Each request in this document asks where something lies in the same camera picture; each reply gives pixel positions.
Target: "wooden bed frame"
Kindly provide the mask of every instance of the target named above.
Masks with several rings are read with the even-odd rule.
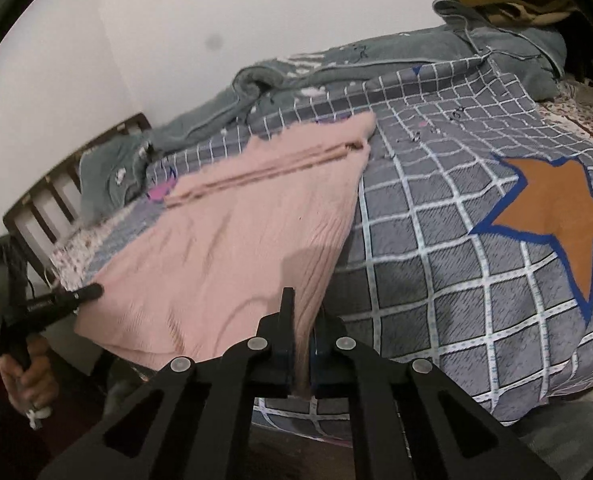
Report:
[[[51,285],[56,278],[49,259],[54,244],[71,232],[80,216],[81,180],[78,172],[81,155],[112,137],[149,128],[147,118],[139,113],[103,132],[48,171],[3,216],[6,229],[46,284]]]

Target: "hand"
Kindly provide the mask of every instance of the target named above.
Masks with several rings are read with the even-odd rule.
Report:
[[[49,348],[48,340],[44,337],[29,336],[28,353],[32,364],[25,372],[11,355],[5,354],[0,358],[3,384],[10,404],[19,413],[26,413],[30,408],[40,410],[49,406],[58,396],[58,383],[47,356]]]

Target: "wall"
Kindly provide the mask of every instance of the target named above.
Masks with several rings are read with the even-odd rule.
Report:
[[[0,45],[0,234],[49,168],[136,110],[96,0],[35,0]]]
[[[433,0],[98,0],[132,100],[161,124],[244,65],[442,23]]]

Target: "orange star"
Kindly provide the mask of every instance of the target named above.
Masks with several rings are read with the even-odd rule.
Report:
[[[581,313],[593,309],[593,191],[577,158],[500,158],[519,176],[471,234],[495,233],[549,244],[565,267]]]

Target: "pink cloth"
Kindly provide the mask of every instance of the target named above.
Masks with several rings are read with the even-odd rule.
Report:
[[[296,291],[296,373],[352,226],[375,129],[371,112],[299,124],[179,179],[157,223],[95,276],[102,298],[81,307],[76,332],[160,369],[179,355],[218,357],[256,334]]]

